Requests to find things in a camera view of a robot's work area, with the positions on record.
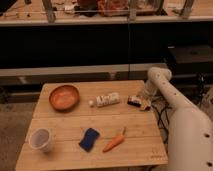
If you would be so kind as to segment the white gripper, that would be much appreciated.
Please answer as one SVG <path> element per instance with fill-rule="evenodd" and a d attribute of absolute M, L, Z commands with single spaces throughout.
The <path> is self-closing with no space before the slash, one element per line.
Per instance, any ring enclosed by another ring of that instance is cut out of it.
<path fill-rule="evenodd" d="M 142 89 L 142 96 L 144 98 L 151 98 L 156 94 L 156 92 L 156 86 L 150 80 L 147 80 L 144 85 L 144 88 Z M 141 111 L 147 111 L 151 108 L 151 101 L 149 99 L 144 98 L 141 99 Z"/>

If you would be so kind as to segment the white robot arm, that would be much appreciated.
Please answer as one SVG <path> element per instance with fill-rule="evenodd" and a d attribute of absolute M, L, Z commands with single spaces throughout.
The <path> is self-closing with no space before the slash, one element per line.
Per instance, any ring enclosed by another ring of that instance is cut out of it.
<path fill-rule="evenodd" d="M 151 67 L 139 95 L 159 90 L 173 109 L 168 136 L 167 171 L 213 171 L 213 121 L 171 83 L 172 72 Z"/>

